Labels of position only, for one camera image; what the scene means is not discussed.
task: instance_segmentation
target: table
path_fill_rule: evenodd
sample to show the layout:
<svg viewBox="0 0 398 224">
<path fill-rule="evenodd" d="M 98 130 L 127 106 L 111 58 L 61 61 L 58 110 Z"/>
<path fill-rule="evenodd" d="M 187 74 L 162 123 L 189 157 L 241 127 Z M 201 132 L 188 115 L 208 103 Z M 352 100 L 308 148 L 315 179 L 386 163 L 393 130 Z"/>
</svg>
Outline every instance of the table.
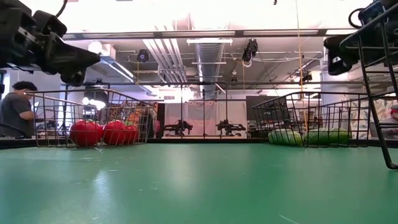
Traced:
<svg viewBox="0 0 398 224">
<path fill-rule="evenodd" d="M 3 223 L 394 223 L 397 189 L 376 147 L 0 151 Z"/>
</svg>

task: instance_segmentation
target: man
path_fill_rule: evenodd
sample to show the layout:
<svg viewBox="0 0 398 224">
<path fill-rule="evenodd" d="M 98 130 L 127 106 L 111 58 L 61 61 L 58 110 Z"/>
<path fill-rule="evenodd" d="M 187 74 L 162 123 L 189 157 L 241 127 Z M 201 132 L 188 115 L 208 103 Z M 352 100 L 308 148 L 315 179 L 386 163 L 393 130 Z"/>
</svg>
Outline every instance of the man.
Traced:
<svg viewBox="0 0 398 224">
<path fill-rule="evenodd" d="M 17 82 L 13 86 L 14 91 L 4 97 L 0 104 L 0 123 L 8 124 L 23 131 L 28 138 L 34 135 L 34 113 L 26 95 L 27 91 L 37 91 L 37 87 L 31 82 Z M 21 134 L 13 129 L 0 128 L 0 135 L 20 137 Z"/>
<path fill-rule="evenodd" d="M 383 136 L 384 139 L 398 139 L 398 105 L 391 106 L 390 115 L 391 118 L 380 121 L 380 125 L 386 127 L 382 128 Z"/>
</svg>

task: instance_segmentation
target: black hair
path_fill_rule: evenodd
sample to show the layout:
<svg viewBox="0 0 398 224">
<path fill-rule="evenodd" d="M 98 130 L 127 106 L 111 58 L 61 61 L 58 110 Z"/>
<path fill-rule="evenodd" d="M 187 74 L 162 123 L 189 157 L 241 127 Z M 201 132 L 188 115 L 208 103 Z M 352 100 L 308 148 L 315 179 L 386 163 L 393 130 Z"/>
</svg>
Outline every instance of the black hair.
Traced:
<svg viewBox="0 0 398 224">
<path fill-rule="evenodd" d="M 27 82 L 27 81 L 17 82 L 15 84 L 13 84 L 12 87 L 15 90 L 27 89 L 27 90 L 30 90 L 30 91 L 37 91 L 37 87 L 33 83 Z"/>
</svg>

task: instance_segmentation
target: red ball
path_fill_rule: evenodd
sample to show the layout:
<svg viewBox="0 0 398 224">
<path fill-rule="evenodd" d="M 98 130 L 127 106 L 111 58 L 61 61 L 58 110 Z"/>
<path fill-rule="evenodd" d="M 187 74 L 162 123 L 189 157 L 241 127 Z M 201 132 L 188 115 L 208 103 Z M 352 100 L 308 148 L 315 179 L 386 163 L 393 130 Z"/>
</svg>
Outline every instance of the red ball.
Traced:
<svg viewBox="0 0 398 224">
<path fill-rule="evenodd" d="M 109 146 L 123 144 L 126 126 L 121 121 L 111 121 L 104 126 L 104 142 Z"/>
<path fill-rule="evenodd" d="M 126 127 L 126 135 L 124 137 L 124 144 L 133 144 L 138 141 L 139 133 L 135 126 Z"/>
<path fill-rule="evenodd" d="M 70 139 L 80 147 L 95 146 L 101 141 L 102 135 L 101 126 L 94 121 L 79 120 L 69 128 Z"/>
</svg>

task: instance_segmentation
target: green floor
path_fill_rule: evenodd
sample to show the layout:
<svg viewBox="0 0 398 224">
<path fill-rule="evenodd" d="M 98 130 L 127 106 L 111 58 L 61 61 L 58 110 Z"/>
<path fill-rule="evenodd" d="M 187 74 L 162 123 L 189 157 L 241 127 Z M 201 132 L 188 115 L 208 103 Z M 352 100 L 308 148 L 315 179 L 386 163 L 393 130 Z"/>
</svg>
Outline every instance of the green floor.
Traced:
<svg viewBox="0 0 398 224">
<path fill-rule="evenodd" d="M 371 147 L 0 151 L 1 223 L 396 223 L 397 199 L 398 172 Z"/>
</svg>

